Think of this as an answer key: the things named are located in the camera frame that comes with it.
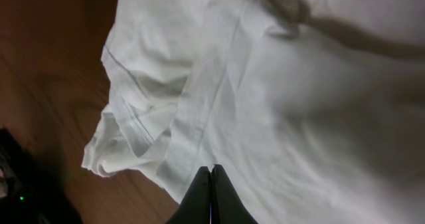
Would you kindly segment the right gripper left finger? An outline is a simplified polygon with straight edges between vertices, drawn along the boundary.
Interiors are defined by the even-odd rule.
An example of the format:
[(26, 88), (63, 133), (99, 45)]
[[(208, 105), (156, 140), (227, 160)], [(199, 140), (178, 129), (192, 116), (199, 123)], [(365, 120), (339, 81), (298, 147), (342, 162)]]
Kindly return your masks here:
[(211, 221), (211, 173), (200, 167), (178, 209), (166, 224), (209, 224)]

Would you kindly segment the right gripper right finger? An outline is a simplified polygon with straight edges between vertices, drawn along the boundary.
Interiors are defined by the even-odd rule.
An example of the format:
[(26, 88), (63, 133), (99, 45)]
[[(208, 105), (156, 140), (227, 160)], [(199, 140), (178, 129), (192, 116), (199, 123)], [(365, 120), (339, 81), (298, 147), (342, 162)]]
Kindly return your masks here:
[(211, 223), (257, 224), (239, 198), (224, 168), (216, 164), (211, 173)]

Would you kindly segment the white t-shirt black logo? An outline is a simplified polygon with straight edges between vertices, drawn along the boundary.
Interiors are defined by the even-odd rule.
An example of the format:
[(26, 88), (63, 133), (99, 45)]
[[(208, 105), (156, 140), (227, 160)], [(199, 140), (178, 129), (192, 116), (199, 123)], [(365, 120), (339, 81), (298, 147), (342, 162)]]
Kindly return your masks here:
[(424, 222), (424, 0), (118, 0), (82, 166), (260, 223)]

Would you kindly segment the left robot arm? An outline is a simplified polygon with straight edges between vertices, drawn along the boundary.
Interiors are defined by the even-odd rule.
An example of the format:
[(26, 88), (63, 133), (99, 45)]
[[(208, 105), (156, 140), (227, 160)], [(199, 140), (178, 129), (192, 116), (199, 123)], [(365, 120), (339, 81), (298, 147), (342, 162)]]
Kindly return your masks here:
[(82, 224), (61, 188), (1, 129), (1, 223)]

